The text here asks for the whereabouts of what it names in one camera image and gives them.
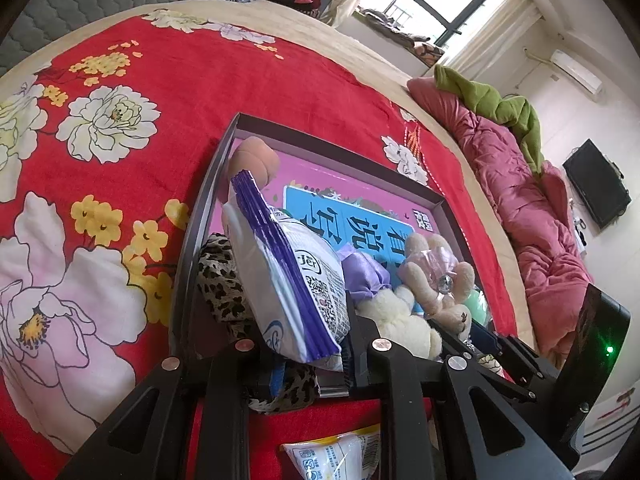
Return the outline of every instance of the green blanket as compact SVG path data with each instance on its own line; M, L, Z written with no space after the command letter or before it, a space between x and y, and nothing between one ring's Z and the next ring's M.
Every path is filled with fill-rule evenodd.
M439 90L452 92L473 113L510 129L531 171L534 174L542 172L540 120L525 97L503 99L491 85L469 81L446 66L436 65L435 77Z

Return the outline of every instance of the white plastic packet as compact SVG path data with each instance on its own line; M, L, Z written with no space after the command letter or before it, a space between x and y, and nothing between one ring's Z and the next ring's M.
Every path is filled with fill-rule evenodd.
M303 223L269 206L251 173L241 171L231 184L223 224L262 337L294 361L342 370L338 343L349 317L340 259Z
M305 480L369 480L380 461L380 425L282 448Z

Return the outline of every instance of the red floral blanket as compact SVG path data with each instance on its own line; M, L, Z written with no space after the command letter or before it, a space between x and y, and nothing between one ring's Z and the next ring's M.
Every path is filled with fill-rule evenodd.
M0 432L34 480L52 479L167 355L190 206L236 112L335 142L443 193L498 330L515 333L460 165L413 116L306 48L155 10L60 54L0 102ZM255 477L277 478L285 434L365 426L376 409L322 406L305 424L304 412L254 417Z

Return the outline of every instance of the beige bed sheet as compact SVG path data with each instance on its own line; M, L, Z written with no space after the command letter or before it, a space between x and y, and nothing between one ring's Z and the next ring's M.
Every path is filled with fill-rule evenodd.
M405 85L409 79L407 74L361 43L318 20L264 0L257 0L250 4L235 4L221 0L187 0L136 7L70 32L23 60L0 78L0 100L14 92L27 75L36 72L57 54L70 49L82 40L130 16L146 14L154 9L169 8L217 22L251 28L307 47L345 67L361 83L375 88L382 95L412 113L430 129L456 155L462 165L466 188L494 244L495 253L502 268L504 283L515 310L518 336L532 348L536 347L516 256L459 147L449 134L411 98Z

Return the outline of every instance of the black television screen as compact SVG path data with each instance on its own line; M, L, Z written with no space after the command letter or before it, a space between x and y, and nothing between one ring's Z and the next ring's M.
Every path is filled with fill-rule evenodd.
M631 202L618 173L591 139L587 139L563 166L601 229L620 216Z

